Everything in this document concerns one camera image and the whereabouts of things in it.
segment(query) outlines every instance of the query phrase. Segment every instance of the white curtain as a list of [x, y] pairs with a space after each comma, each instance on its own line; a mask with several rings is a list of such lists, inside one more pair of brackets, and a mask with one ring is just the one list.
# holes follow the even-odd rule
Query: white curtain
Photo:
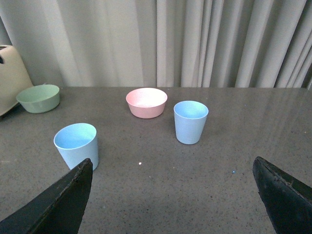
[[310, 87], [310, 0], [0, 0], [34, 85]]

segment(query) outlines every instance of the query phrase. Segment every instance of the plastic tableware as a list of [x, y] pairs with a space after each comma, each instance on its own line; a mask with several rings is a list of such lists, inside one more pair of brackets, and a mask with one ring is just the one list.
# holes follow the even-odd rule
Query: plastic tableware
[[50, 111], [59, 104], [59, 88], [52, 84], [43, 84], [21, 91], [16, 100], [30, 113]]
[[155, 88], [140, 88], [128, 93], [126, 101], [131, 113], [138, 118], [155, 118], [164, 111], [167, 94]]
[[88, 123], [75, 123], [62, 128], [54, 136], [54, 144], [69, 169], [73, 169], [86, 158], [98, 166], [98, 138], [96, 128]]
[[195, 144], [202, 134], [209, 110], [197, 101], [182, 101], [174, 106], [176, 138], [183, 144]]

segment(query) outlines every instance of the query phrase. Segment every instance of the bowl rim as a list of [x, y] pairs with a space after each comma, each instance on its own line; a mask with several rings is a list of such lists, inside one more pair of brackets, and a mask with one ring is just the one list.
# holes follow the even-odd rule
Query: bowl rim
[[[24, 100], [21, 100], [20, 99], [20, 96], [22, 94], [25, 94], [27, 92], [29, 92], [30, 90], [33, 90], [33, 89], [42, 89], [42, 88], [45, 88], [45, 87], [53, 87], [53, 88], [57, 88], [54, 92], [54, 94], [52, 95], [49, 95], [49, 97], [45, 97], [44, 99], [39, 99], [39, 100], [34, 100], [34, 101], [24, 101]], [[27, 89], [24, 89], [23, 91], [19, 92], [19, 94], [17, 94], [16, 96], [16, 100], [20, 103], [37, 103], [37, 102], [41, 102], [41, 101], [45, 101], [45, 100], [48, 100], [54, 96], [56, 96], [57, 94], [59, 94], [59, 87], [56, 86], [56, 85], [53, 85], [53, 84], [41, 84], [41, 85], [36, 85], [36, 86], [32, 86], [32, 87], [29, 87]]]
[[[154, 105], [154, 106], [142, 107], [142, 106], [135, 105], [135, 104], [131, 103], [131, 102], [128, 100], [128, 97], [130, 96], [131, 93], [137, 92], [138, 90], [151, 90], [151, 89], [152, 89], [152, 90], [155, 90], [155, 91], [157, 91], [157, 92], [159, 92], [160, 94], [163, 94], [163, 96], [165, 97], [164, 101], [159, 102], [159, 104]], [[130, 92], [127, 94], [127, 96], [126, 96], [126, 101], [127, 101], [127, 103], [128, 103], [129, 105], [134, 106], [134, 107], [137, 107], [137, 108], [142, 108], [142, 109], [150, 109], [150, 108], [154, 108], [154, 107], [161, 106], [161, 105], [163, 105], [164, 103], [166, 103], [167, 100], [168, 100], [168, 95], [167, 95], [164, 91], [162, 91], [162, 90], [160, 90], [160, 89], [158, 89], [158, 88], [150, 88], [150, 87], [144, 87], [144, 88], [134, 89], [134, 90], [130, 91]]]

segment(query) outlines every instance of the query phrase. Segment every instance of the blue cup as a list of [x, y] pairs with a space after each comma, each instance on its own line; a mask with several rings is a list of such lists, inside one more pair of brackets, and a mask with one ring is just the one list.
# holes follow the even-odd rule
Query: blue cup
[[98, 166], [97, 130], [88, 123], [75, 123], [62, 128], [54, 137], [54, 144], [69, 169], [73, 169], [86, 158]]
[[182, 101], [175, 105], [175, 134], [183, 144], [199, 141], [207, 119], [207, 106], [197, 101]]

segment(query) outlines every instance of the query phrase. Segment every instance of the gray table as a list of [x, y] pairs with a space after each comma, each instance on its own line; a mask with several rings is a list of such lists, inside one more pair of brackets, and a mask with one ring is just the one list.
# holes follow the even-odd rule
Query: gray table
[[[81, 234], [274, 233], [252, 174], [256, 156], [312, 186], [311, 92], [161, 88], [164, 113], [139, 119], [125, 101], [133, 89], [63, 88], [56, 109], [19, 106], [1, 119], [0, 220], [69, 171], [53, 137], [77, 122], [97, 128], [99, 145]], [[210, 110], [195, 145], [175, 137], [182, 100]]]

